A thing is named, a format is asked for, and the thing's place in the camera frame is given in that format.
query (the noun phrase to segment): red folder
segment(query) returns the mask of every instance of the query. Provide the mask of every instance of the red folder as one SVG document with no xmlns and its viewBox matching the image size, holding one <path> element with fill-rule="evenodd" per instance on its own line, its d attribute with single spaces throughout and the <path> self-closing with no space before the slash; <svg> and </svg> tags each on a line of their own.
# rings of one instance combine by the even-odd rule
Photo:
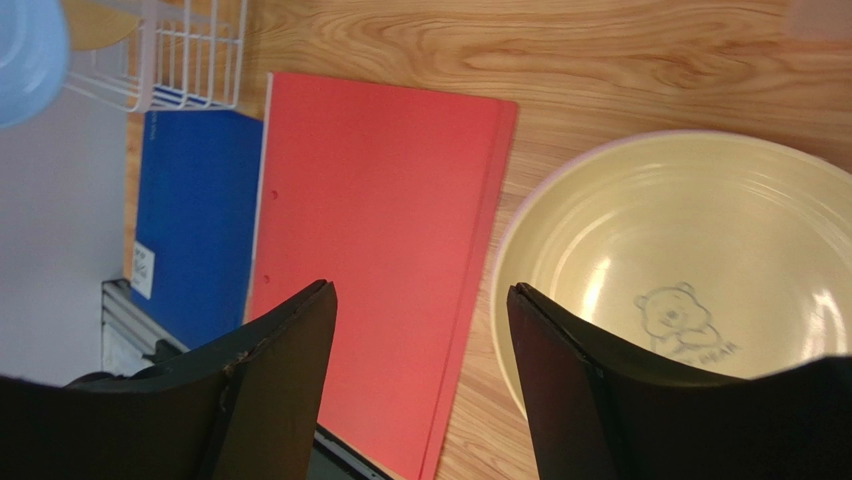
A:
<svg viewBox="0 0 852 480">
<path fill-rule="evenodd" d="M 431 479 L 517 107 L 286 73 L 270 75 L 268 95 L 252 318 L 334 281 L 319 422 Z"/>
</svg>

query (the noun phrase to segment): blue folder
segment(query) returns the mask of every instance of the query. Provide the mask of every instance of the blue folder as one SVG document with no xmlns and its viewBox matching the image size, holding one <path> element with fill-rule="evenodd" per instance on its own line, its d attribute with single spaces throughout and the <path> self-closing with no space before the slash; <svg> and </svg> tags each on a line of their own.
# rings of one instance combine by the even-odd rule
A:
<svg viewBox="0 0 852 480">
<path fill-rule="evenodd" d="M 133 301 L 196 348 L 242 324 L 263 123 L 149 112 L 144 135 Z"/>
</svg>

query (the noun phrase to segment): blue lid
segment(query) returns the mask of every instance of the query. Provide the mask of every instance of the blue lid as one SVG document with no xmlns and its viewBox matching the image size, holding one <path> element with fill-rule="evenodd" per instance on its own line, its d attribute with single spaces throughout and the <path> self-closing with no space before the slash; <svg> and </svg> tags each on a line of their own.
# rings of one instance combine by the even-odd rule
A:
<svg viewBox="0 0 852 480">
<path fill-rule="evenodd" d="M 0 0 L 0 128 L 29 119 L 53 101 L 70 55 L 59 0 Z"/>
</svg>

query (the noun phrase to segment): cream bowl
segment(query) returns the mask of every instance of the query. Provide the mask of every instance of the cream bowl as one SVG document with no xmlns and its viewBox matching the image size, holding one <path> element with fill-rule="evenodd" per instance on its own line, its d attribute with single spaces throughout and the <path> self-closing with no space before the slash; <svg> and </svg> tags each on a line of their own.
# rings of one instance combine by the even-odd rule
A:
<svg viewBox="0 0 852 480">
<path fill-rule="evenodd" d="M 659 355 L 755 378 L 852 342 L 852 176 L 751 137 L 673 131 L 592 150 L 516 213 L 491 285 L 494 345 L 525 414 L 506 295 L 526 282 Z"/>
</svg>

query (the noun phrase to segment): bear drawing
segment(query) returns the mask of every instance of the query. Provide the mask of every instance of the bear drawing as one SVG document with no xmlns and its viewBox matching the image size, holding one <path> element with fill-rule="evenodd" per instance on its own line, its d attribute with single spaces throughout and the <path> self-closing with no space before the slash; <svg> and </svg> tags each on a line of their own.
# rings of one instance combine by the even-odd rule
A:
<svg viewBox="0 0 852 480">
<path fill-rule="evenodd" d="M 665 357 L 713 348 L 722 343 L 710 323 L 710 312 L 695 299 L 695 290 L 681 282 L 636 297 L 642 327 L 651 335 L 651 350 Z"/>
</svg>

